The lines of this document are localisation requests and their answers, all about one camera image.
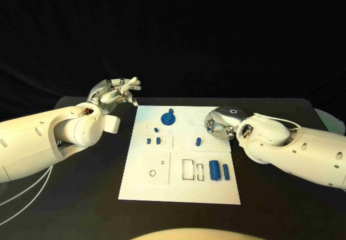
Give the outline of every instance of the black table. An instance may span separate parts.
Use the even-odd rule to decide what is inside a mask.
[[[137,100],[141,105],[235,105],[249,114],[256,112],[325,130],[304,99]],[[56,108],[83,101],[83,97],[63,97]],[[135,112],[131,104],[118,105],[112,112],[121,118],[118,133],[105,132],[95,146],[53,166],[31,206],[0,226],[0,239],[131,239],[174,228],[227,230],[265,239],[346,239],[346,192],[299,179],[271,164],[255,163],[236,139],[230,147],[240,205],[118,200]],[[17,180],[21,188],[11,195],[30,178]],[[10,211],[21,209],[39,188],[0,208],[1,221]]]

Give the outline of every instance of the hole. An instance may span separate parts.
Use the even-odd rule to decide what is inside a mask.
[[[0,140],[0,144],[4,146],[4,147],[7,147],[7,142],[5,142],[5,140],[1,138],[1,140]]]
[[[39,129],[39,128],[34,128],[34,131],[36,131],[37,135],[41,137],[41,131],[40,131],[40,129]]]
[[[307,150],[307,147],[308,147],[308,145],[307,145],[307,143],[304,143],[304,144],[301,145],[301,150],[305,151],[305,150]]]
[[[343,153],[338,152],[338,153],[336,154],[334,158],[336,158],[336,160],[340,160],[340,159],[343,158]]]

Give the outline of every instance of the blue object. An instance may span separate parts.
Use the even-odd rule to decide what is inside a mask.
[[[229,180],[229,167],[226,164],[223,164],[222,167],[223,167],[225,180]]]
[[[170,108],[167,113],[164,113],[160,117],[160,122],[164,125],[171,125],[175,122],[175,116],[173,115],[173,109]]]
[[[196,138],[196,146],[199,147],[200,146],[200,137]]]
[[[219,167],[219,161],[217,160],[209,161],[209,171],[210,171],[210,179],[213,181],[220,180],[222,176],[220,176],[220,167]]]

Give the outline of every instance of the robotic hand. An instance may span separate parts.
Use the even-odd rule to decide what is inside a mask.
[[[23,178],[92,146],[102,132],[115,134],[119,118],[108,115],[118,103],[132,103],[132,79],[102,80],[86,102],[0,123],[0,183]]]
[[[278,121],[297,128],[288,129]],[[220,140],[235,136],[248,157],[324,186],[346,189],[346,137],[301,127],[294,122],[253,116],[235,107],[217,107],[204,118],[207,133]]]

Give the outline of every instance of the cable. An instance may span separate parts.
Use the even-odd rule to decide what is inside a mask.
[[[268,118],[268,119],[274,119],[274,120],[278,120],[278,121],[282,121],[282,122],[287,122],[287,123],[291,123],[291,124],[294,124],[298,128],[301,128],[301,126],[299,126],[295,122],[288,121],[288,120],[285,120],[285,119],[281,119],[281,118],[276,118],[276,117],[272,117],[272,116],[265,116],[265,115],[262,115],[262,114],[259,114],[259,113],[253,113],[253,115],[258,115],[259,117],[263,117],[263,118]]]
[[[41,177],[39,178],[39,180],[31,184],[31,186],[23,191],[20,192],[14,197],[11,197],[8,200],[5,200],[4,202],[0,203],[0,206],[4,205],[5,203],[8,203],[13,199],[15,199],[39,182],[40,180],[43,179],[43,177],[47,175],[50,169],[52,169],[53,166],[50,166],[44,172],[44,174],[41,175]]]
[[[20,213],[26,210],[26,208],[28,207],[28,205],[33,203],[33,201],[34,201],[34,199],[37,198],[37,196],[40,195],[41,190],[43,190],[43,188],[44,188],[44,186],[46,186],[46,183],[47,183],[47,181],[49,181],[49,176],[50,176],[50,173],[52,173],[52,169],[53,169],[53,166],[50,166],[49,169],[47,169],[47,170],[49,170],[47,177],[46,177],[43,186],[41,186],[41,188],[40,188],[40,190],[39,190],[34,198],[33,198],[31,201],[27,203],[27,205],[21,208],[21,210],[10,217],[5,221],[2,221],[2,222],[0,223],[0,226],[1,226],[4,223],[7,223],[7,222],[20,214]]]

